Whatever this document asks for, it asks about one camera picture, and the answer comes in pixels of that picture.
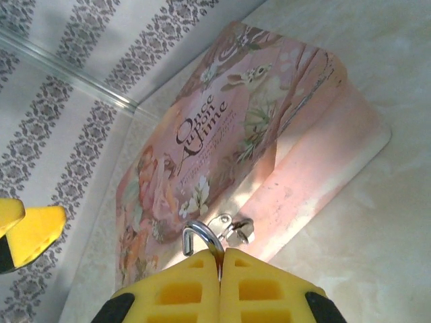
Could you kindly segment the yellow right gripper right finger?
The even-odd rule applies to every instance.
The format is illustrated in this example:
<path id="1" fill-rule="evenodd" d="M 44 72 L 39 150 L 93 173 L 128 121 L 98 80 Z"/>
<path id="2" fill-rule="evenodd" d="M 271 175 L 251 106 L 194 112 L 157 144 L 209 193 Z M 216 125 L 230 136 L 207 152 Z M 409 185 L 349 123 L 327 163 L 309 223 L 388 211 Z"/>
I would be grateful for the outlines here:
<path id="1" fill-rule="evenodd" d="M 241 250 L 224 254 L 220 322 L 345 322 L 320 287 Z"/>

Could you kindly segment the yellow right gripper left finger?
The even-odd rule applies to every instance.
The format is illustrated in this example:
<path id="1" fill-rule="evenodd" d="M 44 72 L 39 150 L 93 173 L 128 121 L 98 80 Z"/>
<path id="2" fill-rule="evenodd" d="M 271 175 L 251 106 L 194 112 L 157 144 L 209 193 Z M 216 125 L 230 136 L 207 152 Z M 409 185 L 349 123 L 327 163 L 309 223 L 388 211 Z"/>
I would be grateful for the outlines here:
<path id="1" fill-rule="evenodd" d="M 118 290 L 93 322 L 218 322 L 220 283 L 215 257 L 200 251 Z"/>

